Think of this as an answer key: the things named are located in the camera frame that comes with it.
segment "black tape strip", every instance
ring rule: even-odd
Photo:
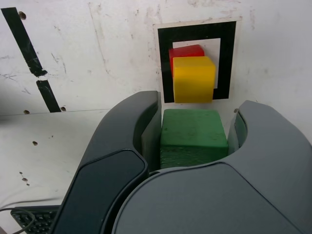
[[[20,16],[15,7],[1,9],[3,16],[8,23],[12,34],[17,42],[21,53],[26,60],[29,70],[36,77],[44,76],[47,71],[42,69],[37,54],[33,48],[33,45],[27,35],[25,27],[20,20]]]
[[[47,80],[38,80],[36,83],[49,111],[51,113],[61,112],[49,82]]]

